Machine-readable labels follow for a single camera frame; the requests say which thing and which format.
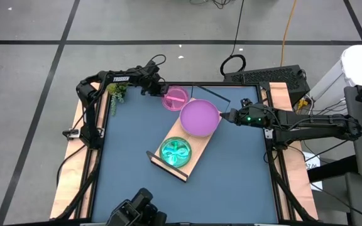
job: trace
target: table leg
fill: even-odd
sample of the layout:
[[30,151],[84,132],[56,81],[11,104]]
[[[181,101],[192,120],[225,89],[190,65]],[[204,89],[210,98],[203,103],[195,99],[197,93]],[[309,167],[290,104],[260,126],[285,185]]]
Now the table leg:
[[358,172],[355,155],[307,171],[311,183],[334,176],[341,176],[348,172]]

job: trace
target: green plant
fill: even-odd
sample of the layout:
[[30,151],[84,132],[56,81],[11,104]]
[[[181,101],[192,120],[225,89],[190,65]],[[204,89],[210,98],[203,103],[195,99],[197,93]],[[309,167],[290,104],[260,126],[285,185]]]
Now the green plant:
[[107,86],[107,91],[109,95],[111,95],[111,115],[115,116],[116,114],[116,107],[117,107],[117,100],[120,103],[124,102],[126,87],[128,87],[127,82],[121,83],[113,83]]

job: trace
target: blue table surface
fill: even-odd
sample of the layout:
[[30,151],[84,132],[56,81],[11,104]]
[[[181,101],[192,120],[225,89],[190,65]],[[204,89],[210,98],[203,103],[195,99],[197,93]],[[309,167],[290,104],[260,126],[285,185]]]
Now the blue table surface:
[[[255,87],[206,88],[236,109],[242,98],[258,101]],[[193,97],[211,101],[220,111],[228,105],[197,87]],[[277,223],[262,129],[222,120],[184,183],[146,155],[157,150],[178,116],[164,108],[161,98],[128,88],[125,103],[117,103],[116,115],[108,116],[92,221],[106,222],[117,205],[144,187],[167,222]]]

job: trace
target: green bowl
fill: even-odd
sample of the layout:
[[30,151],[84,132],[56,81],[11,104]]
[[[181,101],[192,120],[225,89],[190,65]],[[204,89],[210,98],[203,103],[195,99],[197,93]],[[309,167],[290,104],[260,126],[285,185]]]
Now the green bowl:
[[176,168],[185,166],[191,156],[191,146],[181,137],[170,137],[160,146],[160,158]]

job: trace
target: white container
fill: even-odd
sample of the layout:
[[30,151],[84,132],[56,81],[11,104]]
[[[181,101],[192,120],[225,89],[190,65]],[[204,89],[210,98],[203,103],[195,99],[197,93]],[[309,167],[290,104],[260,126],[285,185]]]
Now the white container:
[[314,110],[322,110],[344,99],[343,89],[362,85],[362,45],[350,46],[343,51],[340,60],[311,89]]

